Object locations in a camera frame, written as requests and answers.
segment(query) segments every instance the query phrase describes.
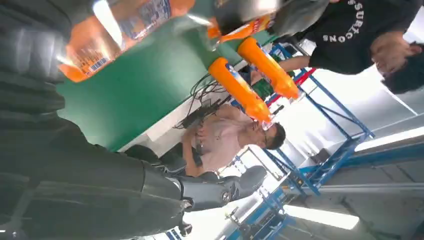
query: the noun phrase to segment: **green table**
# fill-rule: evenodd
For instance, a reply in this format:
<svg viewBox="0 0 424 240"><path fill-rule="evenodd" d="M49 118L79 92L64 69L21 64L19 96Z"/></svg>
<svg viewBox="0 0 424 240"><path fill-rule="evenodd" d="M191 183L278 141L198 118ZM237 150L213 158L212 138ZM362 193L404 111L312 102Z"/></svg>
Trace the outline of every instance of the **green table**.
<svg viewBox="0 0 424 240"><path fill-rule="evenodd" d="M265 32L255 37L260 43L271 38ZM174 19L89 80L59 86L66 98L59 114L89 142L116 151L185 101L216 58L241 61L235 51L240 42L208 51L187 18Z"/></svg>

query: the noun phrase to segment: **blue metal frame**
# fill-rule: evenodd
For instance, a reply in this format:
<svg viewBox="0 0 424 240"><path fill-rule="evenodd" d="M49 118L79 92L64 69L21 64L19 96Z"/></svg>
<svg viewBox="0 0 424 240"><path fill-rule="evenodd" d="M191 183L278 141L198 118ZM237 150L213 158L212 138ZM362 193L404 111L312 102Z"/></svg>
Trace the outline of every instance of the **blue metal frame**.
<svg viewBox="0 0 424 240"><path fill-rule="evenodd" d="M287 52L281 44L275 44L272 47L271 54L277 54L280 51L285 59L292 58L293 56ZM296 75L294 80L299 79L304 74L306 74L306 69L301 69L300 74ZM303 187L309 187L316 195L320 195L319 188L330 179L331 176L348 160L348 158L354 153L356 146L365 141L368 137L375 137L375 135L351 112L347 107L345 107L327 88L325 88L313 75L308 76L316 86L321 89L341 110L343 113L332 110L326 106L323 106L317 103L301 86L298 88L304 93L305 97L320 111L329 121L332 123L346 138L346 141L340 146L336 152L330 156L324 163L321 163L318 166L309 168L308 171L299 170L293 164L293 162L281 151L277 152L284 159L284 161L291 166L293 172L302 179L303 184L299 186L295 184L295 187L299 189L301 193L304 193L302 190ZM347 131L343 129L337 121L330 116L334 114L338 117L341 117L349 122L356 124L361 132L350 135Z"/></svg>
<svg viewBox="0 0 424 240"><path fill-rule="evenodd" d="M379 166L388 163L413 161L424 155L424 143L411 144L390 150L381 150L378 152L352 155L343 163L342 168L355 167L362 165ZM299 168L303 174L315 172L320 166L307 166Z"/></svg>
<svg viewBox="0 0 424 240"><path fill-rule="evenodd" d="M175 229L171 230L173 236L176 238L176 240L181 240L180 235L177 233L177 231L175 231Z"/></svg>
<svg viewBox="0 0 424 240"><path fill-rule="evenodd" d="M175 240L174 235L170 231L165 232L165 234L169 238L169 240Z"/></svg>
<svg viewBox="0 0 424 240"><path fill-rule="evenodd" d="M285 59L293 57L280 44L276 44L272 47L271 54L275 54L277 51L281 51ZM307 73L306 69L304 68L301 69L300 74L295 76L294 80L299 79L306 73ZM308 76L308 78L311 79L316 84L316 86L319 89L321 89L342 110L343 113L337 112L335 110L332 110L328 107L325 107L317 103L300 86L298 86L298 88L305 94L305 97L345 136L346 141L325 162L317 166L309 167L308 169L305 169L305 168L298 169L296 165L290 160L290 158L286 154L284 154L284 152L280 149L276 150L276 152L281 156L283 160L280 160L278 157L276 157L275 155L273 155L270 151L266 149L264 149L263 151L280 168L280 170L282 170L283 172L286 172L285 168L287 168L290 171L290 174L294 174L299 179L302 180L302 185L300 185L297 182L291 180L290 177L287 178L289 184L291 186L294 186L300 193L305 194L305 191L303 190L303 188L308 187L316 195L320 195L319 188L326 181L328 181L340 167L342 167L346 163L348 158L354 153L355 148L360 143L365 141L366 138L368 137L373 138L375 137L375 135L352 112L350 112L333 94L331 94L330 91L328 91L314 76L310 75ZM238 103L232 102L231 104L233 106L236 106ZM349 122L353 124L356 124L361 129L361 132L354 135L349 135L330 116L329 113L334 114L338 117L341 117L342 119L348 120ZM253 224L261 216L263 216L264 212L268 208L274 209L275 207L272 203L270 203L270 200L272 202L277 203L276 207L278 209L283 208L284 193L280 188L276 189L275 192L270 193L268 197L262 196L262 198L264 202L244 221L245 223ZM280 224L278 224L276 229L272 229L273 232L270 235L268 235L266 239L274 239L274 237L278 234L280 229L284 228L287 224L289 224L289 222L291 221L290 219L292 218L290 218L289 216L286 216L286 218L284 218L284 220L282 220ZM227 239L236 240L239 238L239 236L240 236L240 233L239 231L236 230Z"/></svg>

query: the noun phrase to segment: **black hair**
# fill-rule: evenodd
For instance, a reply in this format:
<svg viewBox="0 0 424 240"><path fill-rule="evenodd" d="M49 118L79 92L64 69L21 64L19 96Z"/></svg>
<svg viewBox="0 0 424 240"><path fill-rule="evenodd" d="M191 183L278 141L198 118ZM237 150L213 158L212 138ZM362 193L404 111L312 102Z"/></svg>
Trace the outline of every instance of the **black hair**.
<svg viewBox="0 0 424 240"><path fill-rule="evenodd" d="M284 127L279 123L275 123L274 126L277 128L277 132L272 138L271 142L266 146L266 149L269 150L279 149L286 139L286 131L284 130Z"/></svg>
<svg viewBox="0 0 424 240"><path fill-rule="evenodd" d="M424 44L414 42L411 45L421 47L421 53L409 56L405 66L382 81L394 94L404 94L424 86Z"/></svg>

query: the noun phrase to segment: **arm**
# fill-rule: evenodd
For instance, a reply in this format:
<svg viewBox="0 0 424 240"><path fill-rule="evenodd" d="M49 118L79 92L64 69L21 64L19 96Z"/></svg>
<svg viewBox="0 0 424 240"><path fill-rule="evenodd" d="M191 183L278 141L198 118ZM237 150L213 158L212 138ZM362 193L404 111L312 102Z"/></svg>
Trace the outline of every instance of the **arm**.
<svg viewBox="0 0 424 240"><path fill-rule="evenodd" d="M202 166L196 166L195 159L193 158L192 150L192 139L195 137L196 128L191 127L187 129L182 137L182 158L184 158L185 163L185 174L187 176L198 177L204 170Z"/></svg>
<svg viewBox="0 0 424 240"><path fill-rule="evenodd" d="M286 72L306 68L309 66L310 56L295 56L284 61L280 61L279 65Z"/></svg>
<svg viewBox="0 0 424 240"><path fill-rule="evenodd" d="M262 79L262 75L258 71L252 70L250 72L251 85L253 86L255 83L259 82Z"/></svg>

